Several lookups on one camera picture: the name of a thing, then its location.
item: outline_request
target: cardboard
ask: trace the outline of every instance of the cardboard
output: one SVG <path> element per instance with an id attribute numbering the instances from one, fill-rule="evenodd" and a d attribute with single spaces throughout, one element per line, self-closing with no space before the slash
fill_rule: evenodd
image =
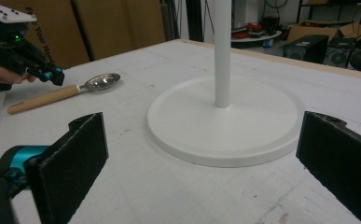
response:
<path id="1" fill-rule="evenodd" d="M 157 0 L 73 0 L 93 60 L 159 44 L 165 34 Z"/>
<path id="2" fill-rule="evenodd" d="M 65 69 L 90 61 L 70 1 L 0 0 L 0 5 L 37 16 L 25 38 L 57 66 Z"/>
<path id="3" fill-rule="evenodd" d="M 287 42 L 293 42 L 305 35 L 328 35 L 328 41 L 334 36 L 354 37 L 361 40 L 361 25 L 350 21 L 305 21 L 290 28 Z"/>

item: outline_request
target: cable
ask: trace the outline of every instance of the cable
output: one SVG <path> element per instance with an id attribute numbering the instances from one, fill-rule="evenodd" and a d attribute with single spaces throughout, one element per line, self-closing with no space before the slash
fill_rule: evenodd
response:
<path id="1" fill-rule="evenodd" d="M 174 35 L 174 39 L 178 39 L 180 38 L 180 34 L 179 34 L 179 27 L 177 24 L 177 15 L 176 15 L 176 9 L 175 9 L 175 4 L 174 4 L 174 0 L 169 0 L 169 8 L 171 10 L 171 15 L 172 15 L 172 19 L 173 21 L 171 21 L 171 26 L 173 27 L 173 35 Z"/>
<path id="2" fill-rule="evenodd" d="M 264 7 L 262 8 L 262 17 L 264 17 L 264 15 L 265 15 L 266 5 L 267 5 L 267 0 L 264 0 Z"/>
<path id="3" fill-rule="evenodd" d="M 352 17 L 352 21 L 353 21 L 352 30 L 353 30 L 354 33 L 356 32 L 357 34 L 360 32 L 360 27 L 361 27 L 361 26 L 358 25 L 358 26 L 357 26 L 357 31 L 355 30 L 355 28 L 354 28 L 354 17 L 355 17 L 355 15 L 356 15 L 356 13 L 358 12 L 359 8 L 360 8 L 360 7 L 357 8 L 356 12 L 354 13 L 354 16 Z M 359 34 L 359 35 L 355 38 L 355 40 L 357 41 L 358 38 L 360 38 L 360 37 L 361 37 L 361 34 Z"/>
<path id="4" fill-rule="evenodd" d="M 204 14 L 203 14 L 203 34 L 202 34 L 203 41 L 204 41 L 204 34 L 205 34 L 205 27 L 206 27 L 206 10 L 209 15 L 210 24 L 212 25 L 213 34 L 215 33 L 215 27 L 213 26 L 212 16 L 210 14 L 209 3 L 207 2 L 207 0 L 205 0 L 205 9 L 204 9 Z"/>
<path id="5" fill-rule="evenodd" d="M 288 0 L 285 0 L 280 6 L 277 6 L 277 0 L 275 0 L 275 6 L 273 6 L 267 0 L 265 0 L 265 4 L 267 4 L 267 6 L 272 7 L 272 8 L 276 8 L 276 9 L 284 7 L 287 4 L 287 2 L 288 2 Z"/>
<path id="6" fill-rule="evenodd" d="M 358 13 L 359 10 L 360 10 L 360 6 L 358 6 L 358 7 L 356 8 L 355 13 L 354 13 L 354 15 L 352 16 L 352 21 L 354 21 L 354 17 L 355 17 L 355 15 Z"/>

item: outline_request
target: table surface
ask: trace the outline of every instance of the table surface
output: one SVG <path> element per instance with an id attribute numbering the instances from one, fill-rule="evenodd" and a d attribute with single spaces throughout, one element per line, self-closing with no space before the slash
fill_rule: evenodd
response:
<path id="1" fill-rule="evenodd" d="M 214 75 L 214 49 L 186 40 L 166 42 L 65 71 L 64 85 L 103 73 L 121 81 L 17 115 L 6 109 L 50 83 L 24 83 L 7 93 L 0 117 L 0 157 L 18 145 L 49 146 L 73 119 L 104 113 L 109 159 L 71 223 L 360 223 L 296 158 L 243 168 L 181 161 L 147 131 L 151 103 L 174 85 Z M 310 111 L 343 119 L 361 134 L 361 73 L 234 49 L 231 75 L 294 92 Z M 39 223 L 30 191 L 13 200 L 20 223 Z"/>

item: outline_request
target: black cable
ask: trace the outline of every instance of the black cable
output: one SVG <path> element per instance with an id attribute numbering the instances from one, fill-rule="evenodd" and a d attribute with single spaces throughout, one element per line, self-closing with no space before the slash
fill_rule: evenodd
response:
<path id="1" fill-rule="evenodd" d="M 280 6 L 277 6 L 277 0 L 275 0 L 275 6 L 273 6 L 267 0 L 265 0 L 265 4 L 267 4 L 267 6 L 272 7 L 272 8 L 276 8 L 276 9 L 284 7 L 287 4 L 287 2 L 288 2 L 288 0 L 285 0 Z"/>
<path id="2" fill-rule="evenodd" d="M 174 37 L 174 33 L 175 33 L 174 26 L 177 24 L 177 21 L 176 21 L 175 15 L 173 14 L 174 11 L 173 11 L 173 7 L 172 7 L 172 0 L 168 0 L 168 2 L 166 4 L 168 6 L 168 11 L 169 11 L 168 17 L 169 17 L 169 26 L 171 29 L 171 37 L 173 39 L 176 39 L 176 37 Z"/>
<path id="3" fill-rule="evenodd" d="M 174 35 L 174 39 L 178 39 L 180 38 L 180 34 L 179 34 L 179 27 L 177 25 L 177 15 L 176 13 L 176 9 L 175 9 L 175 5 L 174 5 L 174 0 L 169 0 L 169 9 L 171 10 L 171 15 L 172 15 L 172 21 L 171 21 L 171 26 L 173 28 L 173 35 Z"/>
<path id="4" fill-rule="evenodd" d="M 264 0 L 264 7 L 262 8 L 262 18 L 264 18 L 264 15 L 265 15 L 266 5 L 267 5 L 267 0 Z"/>
<path id="5" fill-rule="evenodd" d="M 354 15 L 352 16 L 351 21 L 354 21 L 354 17 L 355 17 L 355 15 L 358 13 L 359 10 L 360 10 L 360 6 L 358 6 L 358 7 L 356 8 L 355 13 L 354 13 Z"/>
<path id="6" fill-rule="evenodd" d="M 210 24 L 212 26 L 213 34 L 215 33 L 215 27 L 213 26 L 212 16 L 210 14 L 209 3 L 207 2 L 207 0 L 205 0 L 205 9 L 204 9 L 204 14 L 203 14 L 203 34 L 202 34 L 203 41 L 204 41 L 205 28 L 206 28 L 206 10 L 209 15 L 209 20 L 210 20 Z"/>
<path id="7" fill-rule="evenodd" d="M 356 15 L 356 13 L 358 12 L 359 8 L 360 8 L 360 7 L 357 8 L 356 12 L 354 13 L 354 16 L 352 17 L 352 21 L 353 21 L 353 22 L 354 22 L 354 17 L 355 17 L 355 15 Z M 360 31 L 360 25 L 357 26 L 357 31 L 355 31 L 355 30 L 354 30 L 354 23 L 353 23 L 353 24 L 352 24 L 352 29 L 353 29 L 353 32 L 357 32 L 357 34 L 358 34 L 359 31 Z M 355 38 L 355 40 L 357 41 L 358 38 L 360 38 L 360 37 L 361 37 L 361 34 L 358 35 L 358 36 Z"/>

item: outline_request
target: spoon bowl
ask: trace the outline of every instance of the spoon bowl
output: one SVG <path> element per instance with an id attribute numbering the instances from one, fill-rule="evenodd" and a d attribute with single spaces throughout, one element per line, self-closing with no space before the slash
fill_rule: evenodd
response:
<path id="1" fill-rule="evenodd" d="M 42 105 L 49 105 L 54 102 L 78 95 L 83 89 L 88 91 L 101 91 L 108 89 L 116 84 L 121 76 L 116 73 L 108 73 L 93 77 L 88 80 L 84 85 L 68 86 L 57 91 L 45 93 L 40 96 L 36 96 L 27 101 L 20 102 L 16 105 L 12 105 L 7 109 L 8 114 L 17 114 L 26 110 L 34 109 Z"/>

